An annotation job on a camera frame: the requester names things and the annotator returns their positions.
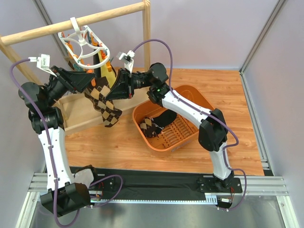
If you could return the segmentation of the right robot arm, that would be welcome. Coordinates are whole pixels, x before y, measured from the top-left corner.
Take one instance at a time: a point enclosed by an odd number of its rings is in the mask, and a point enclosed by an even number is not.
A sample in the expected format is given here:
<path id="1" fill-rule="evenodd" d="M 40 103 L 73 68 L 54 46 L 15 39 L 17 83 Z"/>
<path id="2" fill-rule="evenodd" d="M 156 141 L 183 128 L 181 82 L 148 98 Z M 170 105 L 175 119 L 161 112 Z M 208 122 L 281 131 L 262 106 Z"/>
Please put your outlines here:
<path id="1" fill-rule="evenodd" d="M 117 79 L 107 100 L 131 99 L 135 89 L 148 87 L 148 98 L 154 104 L 172 110 L 193 123 L 199 130 L 198 141 L 209 151 L 214 184 L 217 188 L 226 188 L 234 178 L 227 160 L 227 134 L 225 119 L 219 109 L 206 109 L 181 96 L 176 90 L 170 90 L 166 83 L 167 70 L 161 63 L 152 64 L 146 72 L 131 73 L 126 68 L 118 70 Z"/>

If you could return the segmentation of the black striped ankle sock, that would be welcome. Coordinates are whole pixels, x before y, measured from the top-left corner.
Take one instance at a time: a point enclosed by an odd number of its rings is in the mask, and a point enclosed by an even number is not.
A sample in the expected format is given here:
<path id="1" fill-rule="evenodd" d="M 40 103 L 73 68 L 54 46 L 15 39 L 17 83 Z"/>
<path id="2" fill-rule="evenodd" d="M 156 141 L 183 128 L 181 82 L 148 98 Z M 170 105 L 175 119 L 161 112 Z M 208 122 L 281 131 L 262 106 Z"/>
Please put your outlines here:
<path id="1" fill-rule="evenodd" d="M 177 117 L 177 113 L 172 110 L 166 110 L 161 113 L 159 116 L 153 118 L 153 123 L 161 128 L 164 129 L 166 126 L 170 125 L 175 121 Z"/>

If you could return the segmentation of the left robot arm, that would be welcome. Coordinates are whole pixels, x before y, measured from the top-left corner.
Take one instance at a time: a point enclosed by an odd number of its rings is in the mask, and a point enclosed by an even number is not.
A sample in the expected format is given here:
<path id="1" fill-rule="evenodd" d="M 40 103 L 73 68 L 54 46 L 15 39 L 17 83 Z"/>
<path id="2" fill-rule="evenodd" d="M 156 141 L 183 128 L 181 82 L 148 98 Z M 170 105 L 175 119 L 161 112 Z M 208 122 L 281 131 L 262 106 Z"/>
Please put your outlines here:
<path id="1" fill-rule="evenodd" d="M 54 104 L 68 91 L 83 92 L 94 78 L 94 73 L 66 71 L 53 66 L 47 84 L 26 82 L 18 91 L 29 109 L 32 128 L 44 150 L 48 182 L 47 193 L 40 197 L 40 201 L 57 217 L 90 204 L 89 187 L 96 174 L 92 165 L 72 174 L 66 154 L 64 118 Z"/>

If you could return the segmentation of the black sock yellow trim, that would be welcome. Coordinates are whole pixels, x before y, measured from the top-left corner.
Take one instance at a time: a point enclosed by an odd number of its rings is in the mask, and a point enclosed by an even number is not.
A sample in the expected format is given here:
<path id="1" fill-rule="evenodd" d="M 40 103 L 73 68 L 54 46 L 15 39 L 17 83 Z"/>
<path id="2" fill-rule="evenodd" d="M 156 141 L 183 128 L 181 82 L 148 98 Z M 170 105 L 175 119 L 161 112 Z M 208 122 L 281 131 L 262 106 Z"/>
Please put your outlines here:
<path id="1" fill-rule="evenodd" d="M 104 51 L 99 51 L 97 54 L 94 55 L 93 61 L 94 64 L 97 65 L 100 62 L 103 62 L 106 58 L 106 54 Z M 99 68 L 95 68 L 94 72 L 97 77 L 101 77 L 103 80 L 107 80 L 107 85 L 111 89 L 116 82 L 116 71 L 111 65 L 110 61 L 107 61 L 105 65 L 102 65 Z"/>

